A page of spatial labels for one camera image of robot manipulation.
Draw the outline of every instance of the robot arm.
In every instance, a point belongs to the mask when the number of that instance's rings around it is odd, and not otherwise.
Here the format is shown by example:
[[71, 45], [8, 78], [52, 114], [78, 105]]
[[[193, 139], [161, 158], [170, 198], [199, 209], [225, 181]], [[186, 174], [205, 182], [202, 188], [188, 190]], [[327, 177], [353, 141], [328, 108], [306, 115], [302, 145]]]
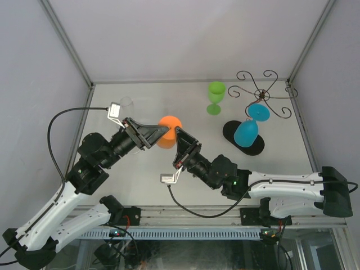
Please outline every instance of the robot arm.
[[[108, 118], [114, 114], [114, 108], [116, 104], [112, 103]], [[108, 196], [87, 213], [60, 224], [109, 177], [103, 169], [110, 169], [135, 147], [150, 149], [169, 130], [157, 125], [142, 125], [131, 118], [125, 118], [120, 126], [110, 142], [99, 133], [87, 135], [78, 148], [81, 157], [65, 177], [65, 185], [30, 221], [3, 234], [9, 247], [16, 250], [15, 257], [22, 266], [41, 269], [79, 235], [108, 221], [116, 223], [122, 217], [123, 207], [114, 197]]]
[[176, 183], [180, 173], [186, 169], [210, 188], [222, 187], [221, 194], [229, 199], [262, 198], [262, 212], [270, 212], [273, 218], [321, 212], [332, 217], [353, 215], [347, 180], [332, 167], [323, 167], [321, 173], [307, 175], [241, 170], [223, 155], [210, 162], [200, 154], [201, 144], [197, 139], [179, 127], [175, 131], [178, 148], [173, 166], [178, 172], [173, 177], [161, 176], [161, 181], [167, 185]]

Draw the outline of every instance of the glass panel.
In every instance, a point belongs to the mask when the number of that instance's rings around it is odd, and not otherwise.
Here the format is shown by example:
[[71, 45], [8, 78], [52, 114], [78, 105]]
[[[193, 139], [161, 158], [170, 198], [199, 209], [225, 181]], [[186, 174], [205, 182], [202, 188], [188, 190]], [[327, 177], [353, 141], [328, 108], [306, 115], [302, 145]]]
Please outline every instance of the glass panel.
[[328, 229], [286, 229], [281, 240], [284, 250], [279, 249], [281, 268], [278, 246], [261, 241], [138, 240], [140, 264], [136, 263], [133, 242], [111, 240], [111, 243], [112, 247], [108, 240], [75, 240], [57, 254], [47, 270], [342, 269]]

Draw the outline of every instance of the gray wall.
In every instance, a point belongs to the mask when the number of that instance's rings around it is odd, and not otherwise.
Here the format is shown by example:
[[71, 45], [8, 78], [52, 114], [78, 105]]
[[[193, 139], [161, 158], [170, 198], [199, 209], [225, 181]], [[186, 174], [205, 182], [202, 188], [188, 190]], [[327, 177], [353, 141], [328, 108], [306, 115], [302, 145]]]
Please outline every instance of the gray wall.
[[[37, 1], [1, 1], [0, 37], [2, 234], [23, 225], [60, 185], [47, 150], [47, 125], [60, 110], [83, 106], [88, 90]], [[54, 124], [53, 150], [63, 169], [79, 117], [70, 112]], [[0, 251], [5, 246], [0, 239]], [[13, 254], [0, 262], [14, 260]]]
[[[338, 0], [294, 85], [320, 165], [360, 183], [360, 2]], [[360, 191], [348, 219], [360, 248]]]

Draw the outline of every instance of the decorative wire ornament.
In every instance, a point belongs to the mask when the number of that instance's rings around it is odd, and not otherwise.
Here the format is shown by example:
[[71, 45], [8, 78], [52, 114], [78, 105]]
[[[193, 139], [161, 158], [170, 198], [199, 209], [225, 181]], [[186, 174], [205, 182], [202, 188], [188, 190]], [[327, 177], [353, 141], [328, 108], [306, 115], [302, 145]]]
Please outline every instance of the decorative wire ornament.
[[277, 81], [277, 79], [279, 78], [279, 76], [277, 75], [277, 73], [276, 73], [275, 71], [268, 69], [268, 70], [265, 70], [264, 73], [263, 73], [266, 78], [270, 78], [270, 77], [272, 77], [272, 76], [274, 76], [274, 75], [276, 76], [275, 80], [272, 82], [272, 84], [270, 85], [270, 87], [269, 87], [267, 90], [265, 90], [265, 89], [259, 89], [259, 87], [257, 86], [257, 83], [255, 82], [254, 77], [252, 76], [252, 74], [251, 74], [250, 72], [246, 71], [246, 70], [241, 70], [241, 71], [239, 71], [238, 73], [236, 73], [236, 77], [237, 77], [238, 80], [240, 80], [240, 81], [245, 81], [245, 80], [246, 80], [245, 74], [250, 75], [253, 83], [255, 84], [256, 91], [253, 93], [253, 92], [250, 92], [250, 91], [248, 91], [248, 90], [246, 90], [246, 89], [244, 89], [244, 88], [242, 88], [242, 87], [240, 87], [240, 86], [233, 85], [233, 86], [230, 86], [229, 89], [227, 89], [227, 93], [228, 93], [229, 96], [231, 96], [231, 97], [235, 97], [235, 98], [240, 97], [240, 92], [238, 92], [238, 91], [236, 91], [236, 90], [234, 90], [234, 89], [232, 90], [232, 94], [230, 94], [230, 89], [233, 88], [233, 87], [236, 87], [236, 88], [239, 88], [239, 89], [241, 89], [241, 90], [243, 90], [243, 91], [245, 91], [245, 92], [247, 92], [247, 93], [249, 93], [249, 94], [253, 94], [253, 95], [255, 96], [256, 100], [255, 100], [254, 102], [250, 103], [249, 105], [247, 105], [247, 107], [245, 108], [245, 113], [246, 113], [246, 115], [247, 115], [248, 117], [250, 117], [249, 114], [248, 114], [248, 108], [250, 107], [250, 105], [256, 104], [256, 103], [260, 103], [261, 101], [264, 101], [265, 104], [269, 107], [269, 109], [270, 109], [274, 114], [276, 114], [278, 117], [280, 117], [280, 118], [288, 119], [288, 118], [290, 118], [290, 117], [293, 115], [293, 112], [291, 112], [291, 110], [290, 110], [288, 107], [282, 107], [282, 108], [281, 108], [282, 113], [285, 115], [285, 114], [286, 114], [286, 113], [285, 113], [285, 110], [287, 110], [287, 111], [289, 111], [290, 115], [289, 115], [289, 116], [281, 116], [280, 114], [278, 114], [277, 112], [275, 112], [275, 111], [269, 106], [269, 104], [268, 104], [267, 101], [268, 101], [270, 98], [275, 98], [275, 99], [278, 99], [278, 100], [285, 100], [285, 99], [295, 98], [295, 97], [297, 97], [298, 94], [299, 94], [298, 91], [297, 91], [295, 88], [293, 88], [293, 87], [286, 87], [286, 88], [285, 88], [285, 91], [289, 94], [289, 97], [272, 97], [272, 96], [270, 96], [269, 90], [270, 90], [270, 88], [275, 84], [275, 82]]

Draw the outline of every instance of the white wall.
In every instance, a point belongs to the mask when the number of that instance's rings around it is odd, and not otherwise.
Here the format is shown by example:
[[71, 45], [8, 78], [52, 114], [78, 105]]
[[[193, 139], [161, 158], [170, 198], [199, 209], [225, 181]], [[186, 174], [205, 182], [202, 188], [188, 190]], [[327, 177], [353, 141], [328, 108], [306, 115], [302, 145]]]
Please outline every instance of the white wall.
[[[83, 106], [87, 86], [39, 3], [0, 3], [0, 232], [30, 219], [60, 185], [47, 150], [55, 113]], [[54, 124], [52, 145], [65, 168], [79, 112]], [[0, 239], [0, 251], [6, 244]], [[9, 251], [0, 262], [14, 260]], [[18, 264], [6, 269], [22, 269]]]
[[288, 78], [327, 0], [51, 0], [99, 81]]
[[[320, 165], [360, 183], [360, 2], [338, 1], [295, 79]], [[360, 248], [360, 191], [350, 230]]]

